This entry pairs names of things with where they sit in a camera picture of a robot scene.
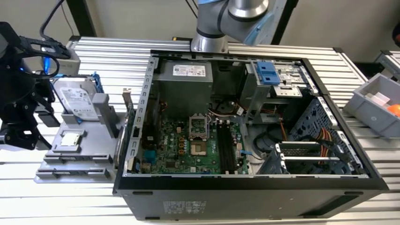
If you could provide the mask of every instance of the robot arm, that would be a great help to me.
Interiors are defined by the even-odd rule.
[[[38,45],[51,49],[42,52],[31,48]],[[51,74],[34,74],[23,64],[23,58],[39,56],[53,60]],[[53,116],[50,103],[54,101],[49,78],[59,70],[57,59],[69,59],[65,46],[54,40],[34,40],[15,34],[6,22],[0,22],[0,149],[49,149],[50,144],[37,130],[33,113],[47,127],[59,123]]]
[[[257,45],[266,35],[273,14],[267,0],[198,0],[197,33],[193,52],[226,53],[230,36],[245,45]]]

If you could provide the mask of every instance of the hard drive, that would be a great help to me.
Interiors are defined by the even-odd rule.
[[[81,120],[98,121],[91,104],[95,93],[102,93],[99,77],[93,75],[65,76],[54,79],[53,87],[67,114]]]

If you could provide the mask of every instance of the orange object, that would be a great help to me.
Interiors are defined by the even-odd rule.
[[[398,104],[390,105],[390,106],[387,107],[387,110],[389,110],[391,113],[394,113],[395,116],[400,116],[400,105],[398,105]]]

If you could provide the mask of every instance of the open computer tower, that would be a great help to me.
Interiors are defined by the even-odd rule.
[[[114,192],[135,218],[327,218],[387,187],[306,59],[151,51]]]

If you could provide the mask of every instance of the motherboard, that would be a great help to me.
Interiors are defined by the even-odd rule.
[[[142,173],[247,174],[238,124],[209,120],[202,115],[161,120],[159,143],[143,151]]]

